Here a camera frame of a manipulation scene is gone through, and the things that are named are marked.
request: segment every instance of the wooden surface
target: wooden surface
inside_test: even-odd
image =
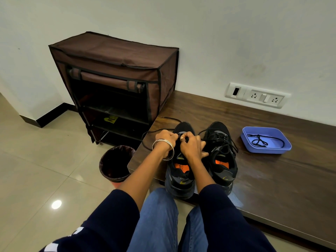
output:
[[[178,124],[163,116],[189,122],[196,133],[214,121],[223,122],[239,149],[229,197],[242,214],[336,249],[336,127],[179,91],[171,95],[151,131]],[[280,129],[292,150],[283,155],[248,152],[240,138],[245,126]],[[153,141],[154,134],[144,139],[149,148]],[[130,171],[148,154],[140,145],[128,164]],[[163,161],[156,178],[164,181],[165,172]]]

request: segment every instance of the shoelace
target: shoelace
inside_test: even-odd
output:
[[[209,130],[218,130],[217,128],[208,128],[208,129],[205,129],[203,131],[200,131],[198,133],[198,135],[200,135],[201,133],[205,132],[205,131],[209,131]],[[224,155],[229,153],[229,148],[231,149],[234,157],[236,157],[236,153],[238,153],[238,148],[235,144],[235,142],[231,139],[231,137],[229,135],[225,135],[223,133],[218,133],[218,132],[215,132],[215,135],[217,136],[217,138],[215,140],[204,140],[206,143],[208,142],[220,142],[221,143],[221,148],[225,148],[225,146],[228,146],[227,147],[227,151],[226,152],[223,152],[222,149],[221,149],[221,153],[223,153]]]
[[[263,141],[260,137],[265,137],[265,138],[271,138],[271,139],[277,139],[282,141],[282,147],[283,148],[285,146],[285,142],[282,139],[276,138],[276,137],[270,137],[270,136],[265,136],[265,135],[259,135],[259,134],[247,134],[248,137],[257,137],[258,139],[252,140],[251,143],[257,147],[262,147],[262,148],[267,148],[268,143],[266,141]]]
[[[173,119],[173,120],[176,120],[178,121],[179,123],[182,123],[181,120],[177,119],[177,118],[170,118],[170,117],[161,117],[161,118],[169,118],[169,119]],[[158,132],[158,131],[162,131],[162,130],[174,130],[175,128],[162,128],[162,129],[158,129],[158,130],[155,130],[155,131],[147,131],[147,132],[144,132],[141,136],[141,144],[148,150],[152,151],[151,148],[147,147],[145,144],[144,144],[144,137],[146,136],[146,134],[148,133],[155,133],[155,132]]]

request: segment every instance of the red trash can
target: red trash can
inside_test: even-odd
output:
[[[116,146],[109,149],[100,159],[100,173],[107,178],[115,188],[131,175],[127,165],[135,153],[135,149],[129,146]]]

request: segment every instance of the shoe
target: shoe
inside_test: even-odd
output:
[[[228,128],[222,122],[213,122],[204,131],[203,140],[207,144],[203,151],[208,152],[209,156],[203,159],[203,164],[213,180],[229,195],[238,172],[235,153],[238,153],[238,149],[231,140]]]
[[[187,122],[179,123],[173,131],[178,134],[179,138],[186,132],[192,132],[195,135],[194,129]],[[173,197],[185,200],[194,194],[195,178],[187,159],[181,152],[180,145],[180,139],[177,139],[174,157],[168,161],[165,187]]]

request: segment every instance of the navy blue sweatshirt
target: navy blue sweatshirt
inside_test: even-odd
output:
[[[251,227],[223,189],[212,184],[199,194],[208,251],[275,251],[265,235]],[[131,196],[113,190],[71,236],[43,251],[126,251],[140,213]]]

